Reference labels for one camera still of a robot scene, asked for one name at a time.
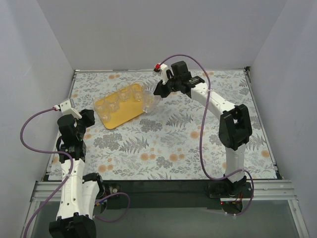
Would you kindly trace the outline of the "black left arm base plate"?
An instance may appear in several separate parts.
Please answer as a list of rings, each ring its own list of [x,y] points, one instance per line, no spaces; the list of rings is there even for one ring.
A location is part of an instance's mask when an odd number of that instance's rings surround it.
[[[119,187],[108,186],[108,184],[88,181],[83,184],[82,206],[85,215],[93,215],[94,209],[100,209],[100,214],[107,210],[121,209],[123,195],[119,195]]]

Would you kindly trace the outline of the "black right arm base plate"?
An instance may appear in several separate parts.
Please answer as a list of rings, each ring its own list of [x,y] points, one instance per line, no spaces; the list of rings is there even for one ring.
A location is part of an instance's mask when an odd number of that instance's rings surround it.
[[[249,182],[234,188],[224,181],[215,181],[208,183],[204,191],[211,200],[211,205],[207,206],[208,210],[237,215],[244,210],[243,201],[251,198],[253,188]]]

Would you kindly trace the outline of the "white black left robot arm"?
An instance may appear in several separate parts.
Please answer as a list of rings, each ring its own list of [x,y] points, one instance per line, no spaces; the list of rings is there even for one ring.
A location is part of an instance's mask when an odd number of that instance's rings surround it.
[[[60,117],[57,125],[60,137],[56,143],[65,184],[56,220],[50,222],[49,232],[53,238],[95,238],[93,221],[95,200],[105,193],[99,173],[85,175],[86,129],[95,124],[94,111],[84,109],[81,118],[68,114]]]

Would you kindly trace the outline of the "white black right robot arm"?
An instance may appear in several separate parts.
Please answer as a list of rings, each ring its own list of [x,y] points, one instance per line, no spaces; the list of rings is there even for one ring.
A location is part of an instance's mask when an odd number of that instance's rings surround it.
[[[245,150],[252,135],[249,110],[244,104],[231,103],[212,91],[210,84],[199,76],[192,76],[184,61],[171,66],[158,63],[154,72],[162,76],[154,95],[166,98],[172,92],[181,92],[205,106],[219,120],[218,137],[226,151],[226,170],[221,178],[210,178],[213,195],[234,196],[246,187],[244,170]]]

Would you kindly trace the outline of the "clear drinking glass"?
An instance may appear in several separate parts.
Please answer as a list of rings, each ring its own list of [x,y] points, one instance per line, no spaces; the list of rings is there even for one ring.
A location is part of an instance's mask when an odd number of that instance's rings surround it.
[[[120,108],[120,98],[117,93],[113,93],[106,97],[106,102],[111,112],[116,112]]]

